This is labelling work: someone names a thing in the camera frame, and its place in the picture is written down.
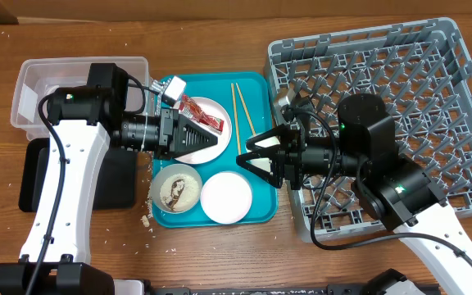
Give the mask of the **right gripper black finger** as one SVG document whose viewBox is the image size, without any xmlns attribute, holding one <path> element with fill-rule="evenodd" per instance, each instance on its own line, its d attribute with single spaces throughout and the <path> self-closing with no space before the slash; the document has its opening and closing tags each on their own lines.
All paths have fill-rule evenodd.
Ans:
<svg viewBox="0 0 472 295">
<path fill-rule="evenodd" d="M 262 139 L 269 138 L 272 136 L 276 136 L 279 139 L 280 145 L 268 147 L 267 149 L 263 149 L 260 152 L 253 151 L 256 149 L 256 146 L 255 146 L 256 142 L 259 142 Z M 270 154 L 280 154 L 281 152 L 287 152 L 291 148 L 289 139 L 290 139 L 290 130 L 288 126 L 285 124 L 281 124 L 264 133 L 250 137 L 246 141 L 246 151 L 254 152 L 257 154 L 265 154 L 266 152 L 269 152 Z"/>
<path fill-rule="evenodd" d="M 258 157 L 259 155 L 260 154 L 254 152 L 244 153 L 242 155 L 236 156 L 236 163 L 238 166 L 253 173 L 272 187 L 281 188 L 281 161 L 279 159 L 279 155 L 270 154 L 270 167 L 272 169 L 270 173 L 266 173 L 264 170 L 256 168 L 247 162 L 248 160 Z"/>
</svg>

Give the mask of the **red snack wrapper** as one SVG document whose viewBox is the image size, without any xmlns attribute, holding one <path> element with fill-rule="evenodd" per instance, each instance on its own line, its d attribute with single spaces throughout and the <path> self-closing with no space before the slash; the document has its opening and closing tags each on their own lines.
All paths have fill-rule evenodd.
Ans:
<svg viewBox="0 0 472 295">
<path fill-rule="evenodd" d="M 210 116 L 191 97 L 183 94 L 178 107 L 179 112 L 197 123 L 207 126 L 218 134 L 223 132 L 224 121 Z"/>
</svg>

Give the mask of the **grey bowl with rice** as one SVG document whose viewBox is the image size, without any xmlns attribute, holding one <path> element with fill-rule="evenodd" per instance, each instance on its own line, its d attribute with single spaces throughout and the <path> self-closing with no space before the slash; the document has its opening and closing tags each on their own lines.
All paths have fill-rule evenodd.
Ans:
<svg viewBox="0 0 472 295">
<path fill-rule="evenodd" d="M 152 180 L 148 196 L 158 209 L 180 214 L 199 202 L 202 178 L 191 166 L 172 164 L 159 171 Z"/>
</svg>

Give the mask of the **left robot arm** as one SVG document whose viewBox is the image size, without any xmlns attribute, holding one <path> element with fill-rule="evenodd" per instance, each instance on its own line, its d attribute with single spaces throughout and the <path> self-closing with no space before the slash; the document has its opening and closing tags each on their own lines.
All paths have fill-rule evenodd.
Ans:
<svg viewBox="0 0 472 295">
<path fill-rule="evenodd" d="M 172 107 L 186 83 L 155 81 L 168 107 L 127 111 L 134 77 L 93 63 L 86 84 L 60 87 L 37 105 L 49 132 L 48 163 L 34 224 L 15 263 L 0 264 L 1 294 L 145 294 L 139 279 L 113 279 L 90 264 L 89 230 L 98 177 L 110 146 L 169 160 L 215 146 L 217 137 Z"/>
</svg>

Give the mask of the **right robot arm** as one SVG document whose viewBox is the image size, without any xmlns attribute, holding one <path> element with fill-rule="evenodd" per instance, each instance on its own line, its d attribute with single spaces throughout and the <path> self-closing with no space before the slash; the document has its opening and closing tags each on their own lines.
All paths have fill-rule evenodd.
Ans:
<svg viewBox="0 0 472 295">
<path fill-rule="evenodd" d="M 398 151 L 395 120 L 374 94 L 354 94 L 338 104 L 338 134 L 305 107 L 281 108 L 285 123 L 246 142 L 237 164 L 275 188 L 284 182 L 302 187 L 320 175 L 324 193 L 335 176 L 354 179 L 351 188 L 361 208 L 388 234 L 355 243 L 325 245 L 327 251 L 363 247 L 389 240 L 404 243 L 448 294 L 472 294 L 472 241 L 446 194 L 424 168 Z"/>
</svg>

